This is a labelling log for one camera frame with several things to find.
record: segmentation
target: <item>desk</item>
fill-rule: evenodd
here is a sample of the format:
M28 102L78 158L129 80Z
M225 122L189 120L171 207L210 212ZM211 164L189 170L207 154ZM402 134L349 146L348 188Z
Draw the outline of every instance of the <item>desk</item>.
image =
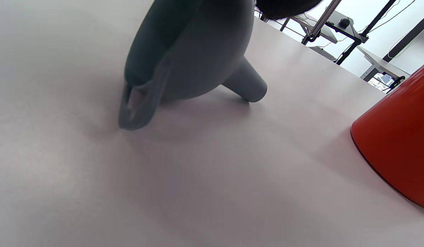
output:
M263 100L219 87L119 130L150 5L0 0L0 247L424 247L350 138L384 94L258 20Z
M372 64L372 67L370 68L370 70L372 70L373 68L376 68L376 69L378 69L378 72L387 73L388 75L393 77L393 79L395 81L399 77L402 77L402 76L405 77L405 80L408 77L410 77L410 74L408 74L407 72L403 71L402 69L399 69L398 67L394 66L391 63L384 61L382 58L378 57L377 55L373 54L372 52L368 51L367 49L360 47L360 46L357 47L357 49L359 49L359 51L361 51L364 54L364 58L366 58L367 61L369 61ZM361 78L366 80L367 73L364 73L361 76Z

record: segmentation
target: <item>gray plastic object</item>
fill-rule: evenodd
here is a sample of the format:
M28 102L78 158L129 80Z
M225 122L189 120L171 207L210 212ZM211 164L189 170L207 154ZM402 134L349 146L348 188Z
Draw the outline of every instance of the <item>gray plastic object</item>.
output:
M253 0L155 0L125 65L119 126L147 125L162 98L189 99L220 84L249 102L267 84L244 58L253 29ZM132 90L145 93L136 109Z

